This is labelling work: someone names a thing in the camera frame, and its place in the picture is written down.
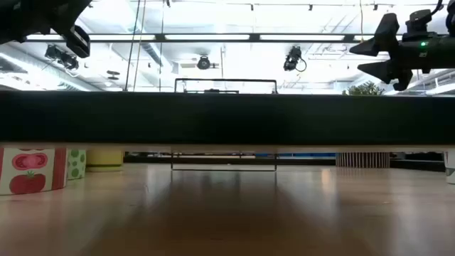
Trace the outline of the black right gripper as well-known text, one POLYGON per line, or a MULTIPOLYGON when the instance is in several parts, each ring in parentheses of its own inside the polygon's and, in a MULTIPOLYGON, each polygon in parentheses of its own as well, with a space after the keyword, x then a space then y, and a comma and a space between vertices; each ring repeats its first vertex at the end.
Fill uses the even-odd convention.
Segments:
MULTIPOLYGON (((381 51, 390 51, 398 45, 396 39, 400 25, 394 13, 385 14, 372 38, 353 46, 349 51, 356 55, 377 56, 381 51)), ((394 61, 358 65, 364 73, 380 79, 385 84, 398 80, 395 91, 407 89, 413 72, 410 69, 431 70, 455 68, 455 37, 437 36, 415 41, 400 41, 394 61)))

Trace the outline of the yellow can green band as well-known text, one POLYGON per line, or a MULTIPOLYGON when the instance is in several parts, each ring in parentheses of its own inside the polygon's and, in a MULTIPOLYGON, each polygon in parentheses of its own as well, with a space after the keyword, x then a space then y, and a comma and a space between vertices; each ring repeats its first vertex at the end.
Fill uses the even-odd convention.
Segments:
POLYGON ((90 149, 87 151, 86 172, 121 171, 124 153, 118 149, 90 149))

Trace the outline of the green dotted can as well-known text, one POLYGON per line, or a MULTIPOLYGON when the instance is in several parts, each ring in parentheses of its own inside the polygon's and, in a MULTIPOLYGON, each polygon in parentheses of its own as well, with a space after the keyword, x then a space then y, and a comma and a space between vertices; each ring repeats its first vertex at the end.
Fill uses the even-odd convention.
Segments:
POLYGON ((82 149, 68 149, 68 180, 85 177, 87 153, 82 149))

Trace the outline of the tomato print can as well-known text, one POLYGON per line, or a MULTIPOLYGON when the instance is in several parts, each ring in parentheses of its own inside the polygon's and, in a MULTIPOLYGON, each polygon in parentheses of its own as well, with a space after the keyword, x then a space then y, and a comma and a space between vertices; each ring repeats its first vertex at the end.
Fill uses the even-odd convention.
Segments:
POLYGON ((0 196, 64 188, 67 160, 65 148, 0 148, 0 196))

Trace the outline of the green plant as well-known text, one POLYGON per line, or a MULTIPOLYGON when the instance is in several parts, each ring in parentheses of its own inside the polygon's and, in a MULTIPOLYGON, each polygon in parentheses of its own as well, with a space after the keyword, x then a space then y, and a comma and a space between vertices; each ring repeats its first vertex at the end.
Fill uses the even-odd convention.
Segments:
POLYGON ((384 88, 377 86, 373 82, 364 82, 361 85, 353 85, 342 91, 342 95, 382 95, 384 88))

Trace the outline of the slatted wooden planter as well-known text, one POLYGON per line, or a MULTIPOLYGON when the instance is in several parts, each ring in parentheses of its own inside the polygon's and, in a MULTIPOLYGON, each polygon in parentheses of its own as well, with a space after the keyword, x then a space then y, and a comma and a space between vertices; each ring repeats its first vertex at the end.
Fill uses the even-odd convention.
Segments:
POLYGON ((336 153, 336 166, 360 169, 387 169, 390 167, 390 154, 387 152, 336 153))

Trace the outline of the black overhead frame rail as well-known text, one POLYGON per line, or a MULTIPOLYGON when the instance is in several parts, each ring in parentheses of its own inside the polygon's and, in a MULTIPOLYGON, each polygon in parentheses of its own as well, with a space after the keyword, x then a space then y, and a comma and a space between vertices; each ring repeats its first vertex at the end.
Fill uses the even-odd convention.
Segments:
POLYGON ((351 33, 92 33, 92 43, 359 43, 372 34, 351 33))

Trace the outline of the black frame beam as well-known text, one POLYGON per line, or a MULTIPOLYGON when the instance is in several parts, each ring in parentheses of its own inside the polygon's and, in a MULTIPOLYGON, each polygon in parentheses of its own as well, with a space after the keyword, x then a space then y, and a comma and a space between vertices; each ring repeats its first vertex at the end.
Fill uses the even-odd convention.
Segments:
POLYGON ((0 142, 448 146, 455 97, 0 91, 0 142))

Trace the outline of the black table edge rail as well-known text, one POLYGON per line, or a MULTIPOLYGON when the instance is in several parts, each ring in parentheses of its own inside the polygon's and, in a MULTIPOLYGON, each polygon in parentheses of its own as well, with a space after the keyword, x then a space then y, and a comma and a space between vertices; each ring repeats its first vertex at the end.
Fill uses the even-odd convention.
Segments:
MULTIPOLYGON (((246 158, 160 158, 125 156, 126 164, 207 164, 207 165, 285 165, 285 166, 335 166, 335 159, 246 159, 246 158)), ((390 161, 392 169, 414 169, 445 172, 443 161, 398 160, 390 161)))

